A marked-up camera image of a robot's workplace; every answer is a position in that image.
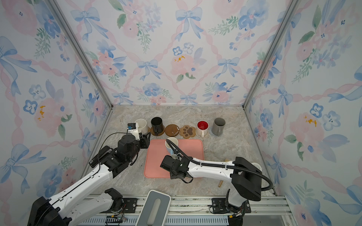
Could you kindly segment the white speckled mug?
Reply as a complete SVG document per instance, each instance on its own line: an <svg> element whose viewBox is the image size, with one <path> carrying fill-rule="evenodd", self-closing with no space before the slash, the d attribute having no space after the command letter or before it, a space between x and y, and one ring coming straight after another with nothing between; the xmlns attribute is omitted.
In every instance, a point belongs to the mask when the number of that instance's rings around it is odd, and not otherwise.
<svg viewBox="0 0 362 226"><path fill-rule="evenodd" d="M135 123L139 133L142 133L143 135L149 133L149 127L145 119L137 119Z"/></svg>

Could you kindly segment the black mug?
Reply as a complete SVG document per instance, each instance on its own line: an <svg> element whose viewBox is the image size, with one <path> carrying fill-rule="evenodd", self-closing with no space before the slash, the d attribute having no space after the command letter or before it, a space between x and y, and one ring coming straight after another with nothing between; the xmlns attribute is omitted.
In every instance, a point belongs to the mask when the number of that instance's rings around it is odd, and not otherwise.
<svg viewBox="0 0 362 226"><path fill-rule="evenodd" d="M152 118L151 127L153 128L156 134L161 133L163 130L165 130L165 127L163 125L163 120L160 117Z"/></svg>

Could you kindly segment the light blue mug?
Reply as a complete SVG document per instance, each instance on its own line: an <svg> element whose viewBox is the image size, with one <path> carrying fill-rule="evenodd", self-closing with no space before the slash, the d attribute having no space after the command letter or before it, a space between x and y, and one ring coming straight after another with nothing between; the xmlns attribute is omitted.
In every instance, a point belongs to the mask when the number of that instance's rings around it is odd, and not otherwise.
<svg viewBox="0 0 362 226"><path fill-rule="evenodd" d="M176 146L178 146L178 139L175 137L167 138L165 140L165 146L170 155L175 154L177 151Z"/></svg>

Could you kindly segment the dark brown round coaster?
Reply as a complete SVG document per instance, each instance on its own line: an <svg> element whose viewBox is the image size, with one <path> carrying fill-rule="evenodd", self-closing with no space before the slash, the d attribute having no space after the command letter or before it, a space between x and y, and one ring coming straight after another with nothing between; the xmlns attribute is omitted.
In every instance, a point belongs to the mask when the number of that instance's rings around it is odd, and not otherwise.
<svg viewBox="0 0 362 226"><path fill-rule="evenodd" d="M176 137L180 133L180 128L176 124L169 124L165 128L165 134L169 137Z"/></svg>

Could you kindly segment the pink mug red inside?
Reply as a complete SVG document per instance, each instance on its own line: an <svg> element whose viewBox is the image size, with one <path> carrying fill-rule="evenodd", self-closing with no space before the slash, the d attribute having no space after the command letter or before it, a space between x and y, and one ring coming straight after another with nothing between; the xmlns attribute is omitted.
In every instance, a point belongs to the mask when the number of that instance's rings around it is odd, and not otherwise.
<svg viewBox="0 0 362 226"><path fill-rule="evenodd" d="M199 121L196 127L196 135L198 137L207 137L209 134L208 129L209 129L209 124L207 121Z"/></svg>

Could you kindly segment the grey mug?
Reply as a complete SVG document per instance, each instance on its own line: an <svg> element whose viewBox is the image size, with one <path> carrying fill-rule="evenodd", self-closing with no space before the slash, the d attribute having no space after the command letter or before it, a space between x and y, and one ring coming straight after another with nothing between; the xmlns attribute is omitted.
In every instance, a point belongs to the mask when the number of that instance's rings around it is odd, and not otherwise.
<svg viewBox="0 0 362 226"><path fill-rule="evenodd" d="M214 124L211 129L211 133L214 136L218 136L218 137L221 136L223 134L223 129L224 129L225 124L226 124L225 119L220 118L220 117L215 118Z"/></svg>

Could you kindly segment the plain wooden round coaster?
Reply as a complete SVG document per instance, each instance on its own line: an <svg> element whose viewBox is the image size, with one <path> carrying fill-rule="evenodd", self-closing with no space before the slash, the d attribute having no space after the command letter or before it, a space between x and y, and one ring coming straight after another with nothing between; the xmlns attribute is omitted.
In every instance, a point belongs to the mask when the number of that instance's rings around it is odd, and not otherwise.
<svg viewBox="0 0 362 226"><path fill-rule="evenodd" d="M153 136L159 137L162 136L165 133L165 130L163 130L161 133L156 134L153 130L153 128L150 128L150 132Z"/></svg>

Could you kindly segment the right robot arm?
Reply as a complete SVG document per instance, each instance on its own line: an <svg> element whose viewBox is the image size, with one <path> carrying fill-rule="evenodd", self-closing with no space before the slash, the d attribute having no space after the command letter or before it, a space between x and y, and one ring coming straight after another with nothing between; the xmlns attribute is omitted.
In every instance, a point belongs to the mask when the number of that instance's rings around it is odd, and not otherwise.
<svg viewBox="0 0 362 226"><path fill-rule="evenodd" d="M242 157L235 161L212 162L166 155L160 167L170 173L170 179L209 178L231 183L227 193L228 206L240 207L246 200L261 200L262 167Z"/></svg>

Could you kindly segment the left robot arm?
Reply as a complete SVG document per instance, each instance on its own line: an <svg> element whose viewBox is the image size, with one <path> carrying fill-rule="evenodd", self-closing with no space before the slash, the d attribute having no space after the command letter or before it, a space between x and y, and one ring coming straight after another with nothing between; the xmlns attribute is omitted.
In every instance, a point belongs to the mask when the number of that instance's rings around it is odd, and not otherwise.
<svg viewBox="0 0 362 226"><path fill-rule="evenodd" d="M105 211L120 213L126 207L123 196L114 188L84 202L84 199L104 183L134 165L142 149L150 145L150 133L124 133L117 148L103 146L89 162L92 171L51 198L38 198L32 205L29 226L76 226Z"/></svg>

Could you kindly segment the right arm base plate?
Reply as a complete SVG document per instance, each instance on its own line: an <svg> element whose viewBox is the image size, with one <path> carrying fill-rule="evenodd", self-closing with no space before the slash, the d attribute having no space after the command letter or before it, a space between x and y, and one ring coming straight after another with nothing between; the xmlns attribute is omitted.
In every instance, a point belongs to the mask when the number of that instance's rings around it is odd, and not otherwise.
<svg viewBox="0 0 362 226"><path fill-rule="evenodd" d="M212 204L209 208L212 214L226 214L226 213L251 213L249 200L246 200L240 207L226 206L226 198L212 198Z"/></svg>

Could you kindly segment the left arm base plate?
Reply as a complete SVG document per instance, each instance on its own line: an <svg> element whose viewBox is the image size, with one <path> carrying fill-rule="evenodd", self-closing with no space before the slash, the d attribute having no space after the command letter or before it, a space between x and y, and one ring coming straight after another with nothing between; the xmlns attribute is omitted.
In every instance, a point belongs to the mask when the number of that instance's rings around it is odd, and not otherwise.
<svg viewBox="0 0 362 226"><path fill-rule="evenodd" d="M137 207L137 198L122 198L117 199L115 203L111 205L111 208L101 213L135 213Z"/></svg>

